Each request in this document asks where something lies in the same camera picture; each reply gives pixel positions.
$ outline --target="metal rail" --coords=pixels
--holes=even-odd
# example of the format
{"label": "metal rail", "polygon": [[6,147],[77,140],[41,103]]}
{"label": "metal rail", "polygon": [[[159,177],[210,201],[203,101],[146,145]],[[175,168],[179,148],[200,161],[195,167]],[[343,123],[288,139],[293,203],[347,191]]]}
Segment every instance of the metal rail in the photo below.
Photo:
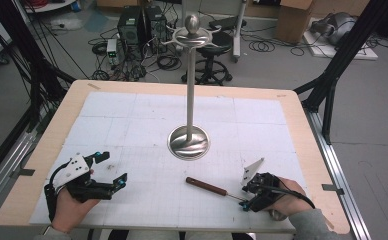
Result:
{"label": "metal rail", "polygon": [[319,113],[312,113],[307,110],[305,113],[315,134],[315,139],[321,150],[322,156],[324,157],[332,181],[337,189],[343,189],[344,193],[339,194],[338,196],[356,239],[370,240],[371,236],[369,235],[368,228],[366,227],[356,201],[354,200],[334,148],[332,145],[327,144],[325,137],[322,134],[322,120]]}

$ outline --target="black stool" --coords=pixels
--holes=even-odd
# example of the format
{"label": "black stool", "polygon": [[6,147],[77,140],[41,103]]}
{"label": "black stool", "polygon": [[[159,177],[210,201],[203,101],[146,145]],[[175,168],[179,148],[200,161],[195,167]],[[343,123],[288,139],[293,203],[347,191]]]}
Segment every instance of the black stool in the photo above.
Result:
{"label": "black stool", "polygon": [[[228,69],[219,61],[215,61],[214,57],[221,54],[229,52],[232,48],[232,37],[225,32],[217,32],[213,34],[212,43],[219,47],[205,46],[203,48],[198,48],[197,52],[206,58],[199,60],[198,63],[205,63],[205,68],[196,69],[196,73],[202,73],[200,77],[195,77],[196,84],[214,84],[217,83],[220,86],[223,86],[223,81],[231,81],[232,75],[229,74]],[[220,66],[219,69],[213,70],[213,64]],[[182,82],[187,82],[187,74],[181,77]]]}

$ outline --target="metal pole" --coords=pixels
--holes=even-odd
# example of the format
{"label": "metal pole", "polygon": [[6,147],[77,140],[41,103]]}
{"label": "metal pole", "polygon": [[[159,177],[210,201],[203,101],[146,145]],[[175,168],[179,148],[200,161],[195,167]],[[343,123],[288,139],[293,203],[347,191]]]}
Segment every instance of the metal pole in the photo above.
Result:
{"label": "metal pole", "polygon": [[187,139],[192,140],[193,116],[194,116],[194,82],[195,82],[195,48],[188,50],[188,69],[187,69]]}

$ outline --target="table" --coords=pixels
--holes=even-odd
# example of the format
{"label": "table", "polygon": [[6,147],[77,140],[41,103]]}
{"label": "table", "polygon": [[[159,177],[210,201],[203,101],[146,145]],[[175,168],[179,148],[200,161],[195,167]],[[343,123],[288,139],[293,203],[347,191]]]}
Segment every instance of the table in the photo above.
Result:
{"label": "table", "polygon": [[[0,209],[0,225],[29,225],[29,219],[43,189],[45,177],[56,160],[65,138],[84,104],[85,98],[93,91],[185,95],[186,86],[87,80],[79,80],[73,83],[26,165],[26,168],[36,170],[34,175],[31,177],[20,176],[17,179],[15,186]],[[279,101],[312,201],[318,208],[322,209],[328,220],[327,224],[332,230],[337,233],[350,231],[337,194],[322,189],[322,184],[331,184],[331,179],[298,96],[293,91],[196,86],[195,93],[196,96],[224,96]]]}

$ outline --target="round metal base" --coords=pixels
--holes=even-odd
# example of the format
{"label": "round metal base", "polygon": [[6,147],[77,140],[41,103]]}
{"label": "round metal base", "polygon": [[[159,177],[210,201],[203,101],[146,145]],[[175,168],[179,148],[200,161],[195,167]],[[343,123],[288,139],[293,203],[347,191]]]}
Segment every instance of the round metal base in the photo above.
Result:
{"label": "round metal base", "polygon": [[210,141],[207,133],[197,127],[192,128],[192,139],[187,141],[187,126],[173,130],[168,138],[170,152],[182,160],[196,160],[204,156],[209,150]]}

